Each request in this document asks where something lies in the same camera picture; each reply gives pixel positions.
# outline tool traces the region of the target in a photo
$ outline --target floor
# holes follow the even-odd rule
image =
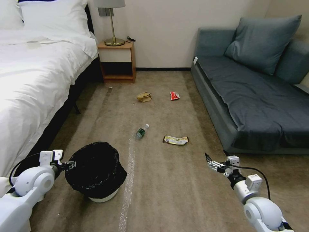
[[[152,100],[138,102],[145,91]],[[170,91],[181,99],[171,101]],[[33,231],[255,231],[229,181],[207,167],[204,152],[216,161],[225,155],[190,72],[138,72],[135,84],[91,83],[77,103],[82,114],[70,114],[51,149],[64,149],[68,160],[84,145],[107,141],[127,180],[112,200],[95,203],[71,189],[62,173],[34,207]],[[146,123],[147,134],[132,140]],[[165,135],[189,136],[189,143],[162,143]],[[309,157],[240,155],[240,161],[266,174],[286,220],[295,231],[308,231]]]

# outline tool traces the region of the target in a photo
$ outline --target gray sofa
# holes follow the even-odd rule
[[[309,154],[309,45],[292,40],[274,76],[225,57],[235,30],[200,28],[191,73],[230,153]]]

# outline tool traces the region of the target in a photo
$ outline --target black trash bag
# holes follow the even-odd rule
[[[107,142],[84,146],[70,158],[76,167],[65,171],[65,178],[74,190],[90,198],[105,198],[125,181],[126,171],[119,162],[118,151]]]

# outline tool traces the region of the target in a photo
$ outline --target white duvet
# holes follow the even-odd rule
[[[0,31],[0,176],[27,156],[97,53],[77,34]]]

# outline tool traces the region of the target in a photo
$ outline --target sofa armrest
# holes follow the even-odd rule
[[[235,39],[235,29],[200,27],[197,33],[194,56],[222,56]]]

